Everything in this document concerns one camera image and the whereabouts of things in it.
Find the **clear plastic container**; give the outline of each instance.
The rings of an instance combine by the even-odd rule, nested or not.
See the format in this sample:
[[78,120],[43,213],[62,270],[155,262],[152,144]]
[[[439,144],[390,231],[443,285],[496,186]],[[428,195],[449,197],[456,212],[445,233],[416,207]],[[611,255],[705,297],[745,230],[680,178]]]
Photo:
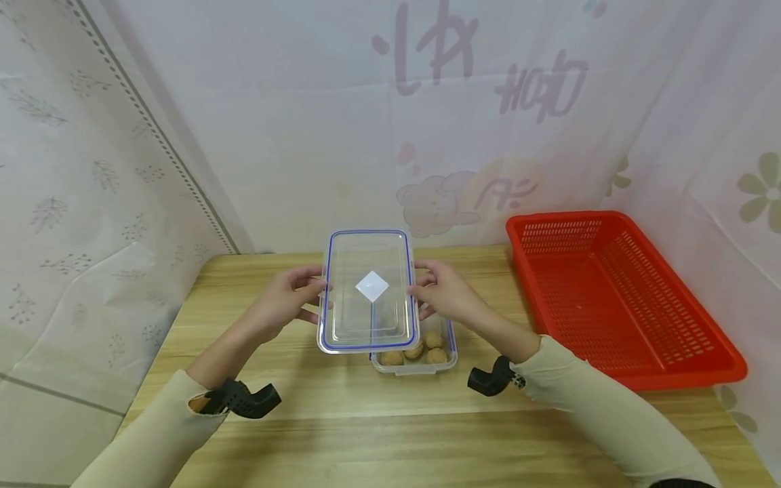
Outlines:
[[420,342],[407,288],[415,271],[402,230],[339,230],[325,253],[317,345],[329,354],[404,350]]
[[445,353],[448,355],[448,362],[429,364],[426,362],[428,347],[425,347],[423,353],[417,359],[404,358],[404,364],[399,366],[384,366],[380,364],[380,353],[369,355],[372,364],[379,372],[393,373],[396,376],[407,375],[433,375],[439,371],[445,371],[455,366],[458,361],[458,348],[455,345],[455,335],[453,333],[453,324],[439,315],[432,315],[420,323],[421,337],[425,337],[429,331],[438,330],[444,339]]

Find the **basket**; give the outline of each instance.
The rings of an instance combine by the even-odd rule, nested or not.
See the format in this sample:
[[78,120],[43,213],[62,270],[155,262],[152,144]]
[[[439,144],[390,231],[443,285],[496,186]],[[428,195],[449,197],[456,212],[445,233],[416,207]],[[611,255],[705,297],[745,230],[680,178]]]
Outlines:
[[507,221],[537,332],[631,390],[712,386],[747,366],[670,265],[620,212]]

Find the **cartoon bear print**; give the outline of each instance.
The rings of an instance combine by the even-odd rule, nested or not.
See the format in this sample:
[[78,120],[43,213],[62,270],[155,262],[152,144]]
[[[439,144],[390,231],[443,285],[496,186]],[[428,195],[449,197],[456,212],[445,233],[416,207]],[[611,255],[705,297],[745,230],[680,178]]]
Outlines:
[[420,185],[399,189],[396,199],[404,206],[404,220],[413,237],[438,236],[453,226],[478,223],[480,215],[458,210],[458,194],[475,176],[459,171],[450,176],[429,176]]

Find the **tabletop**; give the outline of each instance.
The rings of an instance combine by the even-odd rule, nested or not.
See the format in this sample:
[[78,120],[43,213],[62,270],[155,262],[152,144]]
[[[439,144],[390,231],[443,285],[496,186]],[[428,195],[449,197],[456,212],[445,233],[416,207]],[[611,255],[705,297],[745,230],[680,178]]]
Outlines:
[[[530,326],[509,247],[416,249],[453,265],[489,305]],[[218,256],[201,270],[130,407],[132,422],[251,303],[274,273],[322,255]],[[273,383],[282,404],[262,420],[230,415],[174,486],[628,486],[559,412],[508,388],[466,387],[497,352],[456,326],[458,363],[431,376],[384,375],[367,354],[329,355],[295,321],[252,356],[239,379]],[[712,389],[642,395],[713,466],[724,486],[775,486]]]

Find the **container lid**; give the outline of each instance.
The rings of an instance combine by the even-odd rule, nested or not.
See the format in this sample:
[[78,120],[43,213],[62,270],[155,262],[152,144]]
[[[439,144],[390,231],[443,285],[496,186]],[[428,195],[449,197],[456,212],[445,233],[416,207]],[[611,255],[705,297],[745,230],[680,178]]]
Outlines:
[[325,254],[317,344],[330,354],[408,349],[420,342],[415,278],[402,230],[339,230]]

